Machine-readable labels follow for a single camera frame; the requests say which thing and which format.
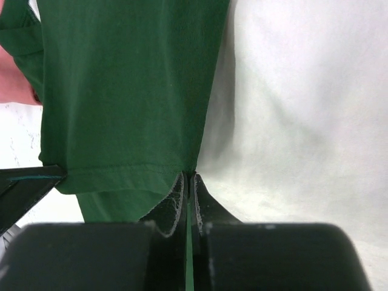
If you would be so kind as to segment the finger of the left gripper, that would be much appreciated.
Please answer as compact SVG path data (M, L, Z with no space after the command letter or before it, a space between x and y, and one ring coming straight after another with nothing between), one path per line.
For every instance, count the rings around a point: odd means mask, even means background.
M3 235L66 177L59 166L1 170L1 234Z

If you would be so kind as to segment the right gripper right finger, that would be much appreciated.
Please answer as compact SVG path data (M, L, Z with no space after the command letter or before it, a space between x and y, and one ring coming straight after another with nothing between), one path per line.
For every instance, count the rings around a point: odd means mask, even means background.
M207 190L199 173L190 178L191 242L193 259L193 289L210 290L209 264L205 248L207 223L241 224L242 222L223 207Z

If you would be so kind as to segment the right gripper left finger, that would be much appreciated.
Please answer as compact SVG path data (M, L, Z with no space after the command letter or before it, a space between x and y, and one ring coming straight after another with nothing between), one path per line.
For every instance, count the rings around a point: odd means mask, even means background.
M146 290L186 289L187 176L177 175L169 194L144 215L153 227Z

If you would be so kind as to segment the white and green t-shirt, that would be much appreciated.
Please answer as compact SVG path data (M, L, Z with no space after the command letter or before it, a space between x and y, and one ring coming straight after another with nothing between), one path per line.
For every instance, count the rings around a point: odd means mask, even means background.
M41 151L77 224L26 227L2 290L146 290L140 221L187 176L210 290L387 289L386 1L36 1Z

